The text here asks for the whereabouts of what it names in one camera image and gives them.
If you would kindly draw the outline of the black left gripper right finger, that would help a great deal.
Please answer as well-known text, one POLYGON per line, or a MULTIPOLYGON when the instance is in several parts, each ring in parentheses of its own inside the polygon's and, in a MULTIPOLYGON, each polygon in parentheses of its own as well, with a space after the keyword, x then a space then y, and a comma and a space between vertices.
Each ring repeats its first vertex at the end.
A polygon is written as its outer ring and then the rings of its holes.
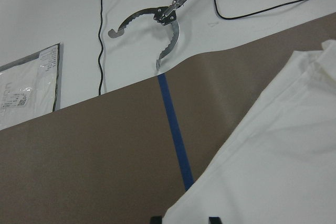
POLYGON ((220 217, 209 217, 208 223, 209 224, 221 224, 221 218, 220 217))

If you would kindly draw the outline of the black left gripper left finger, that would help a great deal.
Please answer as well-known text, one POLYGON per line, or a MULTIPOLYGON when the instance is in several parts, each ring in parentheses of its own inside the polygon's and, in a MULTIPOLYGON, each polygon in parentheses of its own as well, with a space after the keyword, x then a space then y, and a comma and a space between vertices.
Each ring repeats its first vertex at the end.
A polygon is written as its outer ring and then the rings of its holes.
POLYGON ((150 224, 162 224, 162 216, 153 216, 150 218, 150 224))

